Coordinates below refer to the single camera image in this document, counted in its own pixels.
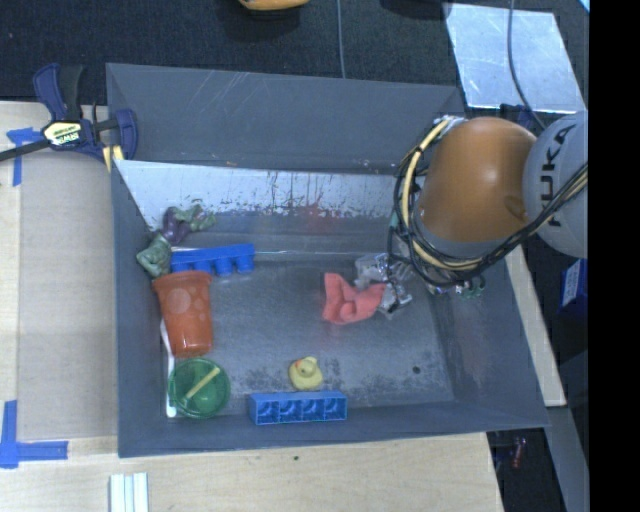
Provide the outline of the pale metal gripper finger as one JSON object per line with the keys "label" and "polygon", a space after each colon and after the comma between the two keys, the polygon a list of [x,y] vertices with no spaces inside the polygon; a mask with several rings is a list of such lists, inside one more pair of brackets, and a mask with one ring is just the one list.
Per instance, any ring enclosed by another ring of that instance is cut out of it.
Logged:
{"label": "pale metal gripper finger", "polygon": [[387,253],[366,254],[355,263],[356,278],[354,284],[358,290],[364,290],[372,284],[390,281],[389,255]]}
{"label": "pale metal gripper finger", "polygon": [[394,291],[386,291],[380,303],[378,304],[376,311],[381,313],[386,318],[392,318],[400,310],[408,306],[413,300],[411,294],[397,295]]}

